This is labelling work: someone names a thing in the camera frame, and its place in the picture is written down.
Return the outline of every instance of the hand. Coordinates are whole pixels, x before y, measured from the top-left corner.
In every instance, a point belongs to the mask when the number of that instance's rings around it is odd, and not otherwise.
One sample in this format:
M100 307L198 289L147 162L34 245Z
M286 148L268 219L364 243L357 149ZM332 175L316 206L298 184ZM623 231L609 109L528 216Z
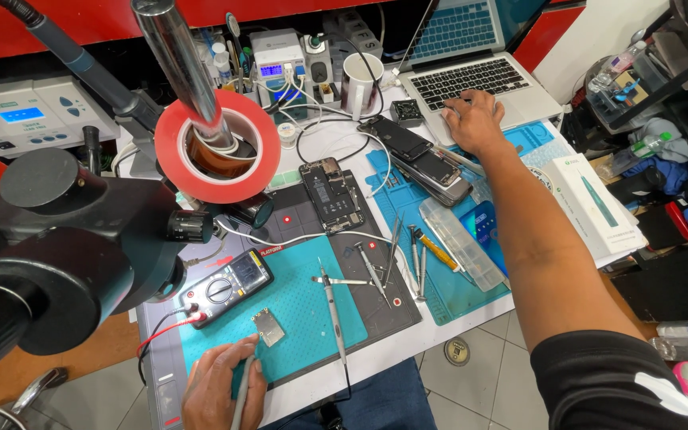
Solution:
M229 430L235 401L230 399L233 369L254 353L258 334L207 350L193 363L182 400L182 423L187 430ZM256 430L264 415L267 380L262 363L254 360L248 374L248 395L243 407L241 430Z
M472 101L466 103L461 99ZM501 131L501 120L505 115L503 103L495 103L495 96L480 90L465 90L461 99L445 100L448 107L442 111L458 146L477 157L487 149L501 146L505 141Z

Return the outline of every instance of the white box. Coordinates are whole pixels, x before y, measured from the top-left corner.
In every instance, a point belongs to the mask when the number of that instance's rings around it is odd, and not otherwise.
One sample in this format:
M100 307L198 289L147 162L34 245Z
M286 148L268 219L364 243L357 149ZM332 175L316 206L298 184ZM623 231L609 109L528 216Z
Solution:
M602 184L586 157L577 154L555 158L542 170L551 180L559 206L594 259L641 246L643 239L640 234Z

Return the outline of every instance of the laptop trackpad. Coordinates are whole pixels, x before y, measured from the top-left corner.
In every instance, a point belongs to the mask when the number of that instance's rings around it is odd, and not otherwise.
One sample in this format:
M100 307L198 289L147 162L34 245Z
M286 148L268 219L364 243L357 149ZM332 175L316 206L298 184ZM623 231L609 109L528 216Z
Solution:
M519 109L517 109L510 100L503 99L500 100L500 102L503 103L503 107L506 109L506 115L503 116L503 120L501 121L502 129L512 124L521 124L524 122L524 117L519 112Z

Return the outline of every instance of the phone battery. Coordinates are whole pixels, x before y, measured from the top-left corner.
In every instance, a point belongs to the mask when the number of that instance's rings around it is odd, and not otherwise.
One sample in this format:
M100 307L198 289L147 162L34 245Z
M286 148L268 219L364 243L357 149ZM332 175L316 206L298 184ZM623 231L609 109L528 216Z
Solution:
M344 181L341 180L341 185L336 185L334 190L323 168L311 168L309 172L302 174L302 179L307 184L315 209L324 223L356 211Z

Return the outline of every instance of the digital multimeter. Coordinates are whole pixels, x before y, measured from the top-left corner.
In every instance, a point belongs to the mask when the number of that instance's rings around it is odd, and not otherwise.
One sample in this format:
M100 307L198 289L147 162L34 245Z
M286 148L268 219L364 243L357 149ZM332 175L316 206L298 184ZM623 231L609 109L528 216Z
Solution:
M270 268L252 248L182 291L180 303L196 303L198 311L206 314L205 320L193 323L201 329L273 280Z

